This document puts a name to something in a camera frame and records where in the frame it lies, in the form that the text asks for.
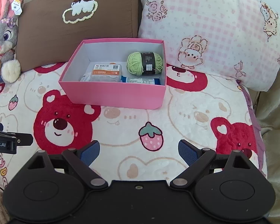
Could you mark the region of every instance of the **circular pad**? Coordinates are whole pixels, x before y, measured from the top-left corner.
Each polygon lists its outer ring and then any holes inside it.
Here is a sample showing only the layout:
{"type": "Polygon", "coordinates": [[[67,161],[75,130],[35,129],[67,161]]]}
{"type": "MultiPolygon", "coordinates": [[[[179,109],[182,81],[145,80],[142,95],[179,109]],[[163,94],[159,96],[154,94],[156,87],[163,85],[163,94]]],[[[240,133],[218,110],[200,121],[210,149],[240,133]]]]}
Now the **circular pad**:
{"type": "Polygon", "coordinates": [[[247,200],[255,193],[251,184],[240,180],[224,182],[220,186],[220,191],[225,197],[231,200],[247,200]]]}
{"type": "Polygon", "coordinates": [[[194,189],[198,204],[224,221],[255,221],[274,205],[271,184],[255,168],[223,170],[200,179],[194,189]]]}
{"type": "Polygon", "coordinates": [[[58,193],[57,184],[50,181],[37,181],[26,186],[24,195],[34,201],[44,201],[53,198],[58,193]]]}
{"type": "Polygon", "coordinates": [[[3,193],[8,213],[30,223],[63,219],[78,207],[83,198],[84,187],[76,178],[42,169],[16,175],[3,193]]]}

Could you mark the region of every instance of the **tag on bunny ear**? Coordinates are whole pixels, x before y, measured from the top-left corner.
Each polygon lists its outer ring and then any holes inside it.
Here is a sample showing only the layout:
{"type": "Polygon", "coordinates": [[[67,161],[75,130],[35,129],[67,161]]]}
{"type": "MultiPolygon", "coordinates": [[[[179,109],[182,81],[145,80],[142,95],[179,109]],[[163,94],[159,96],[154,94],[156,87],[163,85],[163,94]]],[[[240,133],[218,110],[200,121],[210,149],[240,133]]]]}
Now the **tag on bunny ear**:
{"type": "Polygon", "coordinates": [[[19,10],[15,11],[15,15],[21,15],[21,13],[22,13],[22,8],[21,7],[20,7],[19,10]]]}
{"type": "Polygon", "coordinates": [[[11,9],[15,12],[15,15],[20,15],[22,13],[21,1],[20,0],[14,0],[11,3],[11,9]]]}

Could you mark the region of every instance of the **blue package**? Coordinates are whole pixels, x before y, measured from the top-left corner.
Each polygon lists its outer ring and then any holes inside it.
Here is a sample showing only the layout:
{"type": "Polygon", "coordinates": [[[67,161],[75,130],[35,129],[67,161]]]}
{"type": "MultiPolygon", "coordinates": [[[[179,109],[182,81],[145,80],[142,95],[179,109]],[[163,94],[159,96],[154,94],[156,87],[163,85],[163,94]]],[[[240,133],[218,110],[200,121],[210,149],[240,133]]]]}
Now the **blue package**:
{"type": "Polygon", "coordinates": [[[160,78],[129,78],[129,77],[121,77],[122,82],[129,83],[141,83],[141,84],[151,84],[151,85],[160,85],[160,78]]]}

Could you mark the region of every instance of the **blanket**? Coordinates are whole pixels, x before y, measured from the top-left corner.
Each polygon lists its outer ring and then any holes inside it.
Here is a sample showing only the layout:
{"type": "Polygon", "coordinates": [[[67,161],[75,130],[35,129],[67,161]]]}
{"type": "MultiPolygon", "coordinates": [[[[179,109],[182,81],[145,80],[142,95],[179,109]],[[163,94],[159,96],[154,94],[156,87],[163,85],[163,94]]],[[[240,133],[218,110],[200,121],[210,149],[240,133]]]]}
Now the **blanket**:
{"type": "Polygon", "coordinates": [[[188,167],[178,154],[181,139],[220,154],[241,150],[267,174],[262,139],[235,80],[168,65],[159,109],[113,108],[73,104],[58,83],[64,67],[58,63],[35,68],[13,84],[0,84],[4,131],[34,137],[33,144],[18,147],[16,155],[0,153],[3,188],[36,151],[58,154],[92,140],[98,140],[101,148],[90,168],[109,183],[162,179],[169,183],[188,167]]]}

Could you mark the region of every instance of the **bunny paw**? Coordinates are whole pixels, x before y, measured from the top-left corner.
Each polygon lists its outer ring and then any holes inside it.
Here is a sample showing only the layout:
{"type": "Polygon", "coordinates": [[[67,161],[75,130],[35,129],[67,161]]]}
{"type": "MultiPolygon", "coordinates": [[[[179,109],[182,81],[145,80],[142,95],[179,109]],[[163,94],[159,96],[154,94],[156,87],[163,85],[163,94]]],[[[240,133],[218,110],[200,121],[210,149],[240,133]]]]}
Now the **bunny paw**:
{"type": "Polygon", "coordinates": [[[21,65],[18,60],[9,60],[3,63],[1,77],[4,82],[13,83],[21,74],[21,65]]]}

